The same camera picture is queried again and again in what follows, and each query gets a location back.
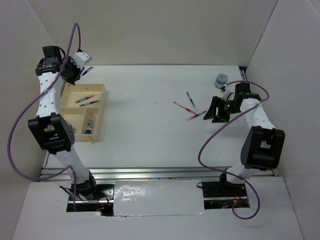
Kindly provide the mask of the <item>blue pen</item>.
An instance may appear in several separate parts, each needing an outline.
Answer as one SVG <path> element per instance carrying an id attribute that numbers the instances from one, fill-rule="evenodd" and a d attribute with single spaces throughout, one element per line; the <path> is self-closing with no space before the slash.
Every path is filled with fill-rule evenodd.
<path id="1" fill-rule="evenodd" d="M 83 104 L 80 104 L 79 107 L 85 107 L 85 106 L 89 106 L 89 105 L 92 105 L 92 104 L 95 104 L 95 103 L 99 103 L 100 100 L 94 100 L 94 101 L 90 101 L 90 102 L 87 102 L 87 103 L 83 103 Z"/>
<path id="2" fill-rule="evenodd" d="M 89 68 L 87 68 L 85 71 L 82 72 L 82 76 L 85 76 L 88 72 L 90 72 L 94 67 L 90 66 Z"/>

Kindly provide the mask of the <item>blue cap glue bottle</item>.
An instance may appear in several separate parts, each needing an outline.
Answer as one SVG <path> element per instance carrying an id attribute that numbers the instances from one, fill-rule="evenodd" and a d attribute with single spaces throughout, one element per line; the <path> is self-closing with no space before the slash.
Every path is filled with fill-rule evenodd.
<path id="1" fill-rule="evenodd" d="M 86 130 L 85 130 L 85 133 L 87 135 L 90 135 L 90 134 L 93 133 L 95 119 L 96 118 L 95 118 L 94 115 L 91 115 L 91 116 L 88 117 L 87 124 L 86 124 Z"/>

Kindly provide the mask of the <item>red pen with clip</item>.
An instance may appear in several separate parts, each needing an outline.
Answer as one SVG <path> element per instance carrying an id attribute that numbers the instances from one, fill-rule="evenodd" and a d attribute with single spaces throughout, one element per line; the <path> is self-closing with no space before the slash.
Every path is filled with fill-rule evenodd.
<path id="1" fill-rule="evenodd" d="M 193 110 L 191 110 L 191 109 L 189 109 L 189 108 L 187 108 L 187 107 L 184 107 L 183 105 L 181 105 L 180 103 L 178 103 L 178 102 L 176 102 L 176 101 L 174 101 L 173 103 L 174 103 L 175 105 L 179 106 L 180 108 L 186 110 L 187 112 L 192 113 L 193 115 L 196 115 L 196 114 L 197 114 L 195 111 L 193 111 Z"/>

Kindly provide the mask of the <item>dark green pen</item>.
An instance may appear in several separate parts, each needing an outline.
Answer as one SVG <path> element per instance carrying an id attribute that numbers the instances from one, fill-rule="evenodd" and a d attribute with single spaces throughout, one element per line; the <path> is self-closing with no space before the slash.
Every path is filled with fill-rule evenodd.
<path id="1" fill-rule="evenodd" d="M 195 111 L 198 111 L 198 109 L 197 109 L 197 107 L 196 107 L 191 95 L 188 92 L 186 92 L 186 95 L 187 95 L 188 99 L 190 100 L 190 102 L 191 102 L 193 108 L 195 109 Z"/>

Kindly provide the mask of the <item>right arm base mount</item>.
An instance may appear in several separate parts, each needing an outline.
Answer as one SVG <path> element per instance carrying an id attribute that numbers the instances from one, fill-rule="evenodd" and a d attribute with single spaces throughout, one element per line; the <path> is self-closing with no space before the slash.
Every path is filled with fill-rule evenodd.
<path id="1" fill-rule="evenodd" d="M 247 189 L 244 184 L 239 186 L 225 186 L 219 177 L 202 178 L 196 187 L 201 190 L 205 210 L 249 208 Z"/>

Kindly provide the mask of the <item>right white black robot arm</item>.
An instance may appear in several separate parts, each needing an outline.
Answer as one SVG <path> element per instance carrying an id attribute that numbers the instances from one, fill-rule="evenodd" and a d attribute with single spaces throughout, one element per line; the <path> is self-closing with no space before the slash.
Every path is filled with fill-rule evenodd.
<path id="1" fill-rule="evenodd" d="M 249 127 L 248 135 L 240 151 L 240 160 L 226 169 L 219 177 L 218 190 L 223 196 L 230 196 L 258 172 L 274 170 L 278 167 L 285 132 L 277 129 L 264 111 L 260 95 L 251 92 L 250 84 L 234 81 L 235 88 L 231 92 L 228 85 L 222 86 L 223 96 L 214 96 L 204 120 L 212 123 L 231 123 L 231 115 L 244 116 Z"/>

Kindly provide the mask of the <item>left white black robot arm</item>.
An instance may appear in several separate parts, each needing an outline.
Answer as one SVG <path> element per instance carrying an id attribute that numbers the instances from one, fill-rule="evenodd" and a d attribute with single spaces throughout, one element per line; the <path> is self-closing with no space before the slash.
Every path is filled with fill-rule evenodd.
<path id="1" fill-rule="evenodd" d="M 34 119 L 28 120 L 28 128 L 39 146 L 53 155 L 71 177 L 70 192 L 87 200 L 97 197 L 99 187 L 91 172 L 76 153 L 75 129 L 61 114 L 63 83 L 74 85 L 92 57 L 78 49 L 73 56 L 63 54 L 58 46 L 43 47 L 44 58 L 35 73 L 40 83 L 41 97 Z"/>

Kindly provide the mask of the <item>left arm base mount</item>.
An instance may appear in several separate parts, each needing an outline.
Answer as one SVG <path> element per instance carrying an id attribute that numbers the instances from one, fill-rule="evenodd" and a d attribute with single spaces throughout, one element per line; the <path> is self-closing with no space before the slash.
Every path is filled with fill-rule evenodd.
<path id="1" fill-rule="evenodd" d="M 89 197 L 85 197 L 79 191 L 74 195 L 72 187 L 66 188 L 62 185 L 59 187 L 68 194 L 67 212 L 98 212 L 106 217 L 114 215 L 115 184 L 97 184 L 96 192 Z"/>

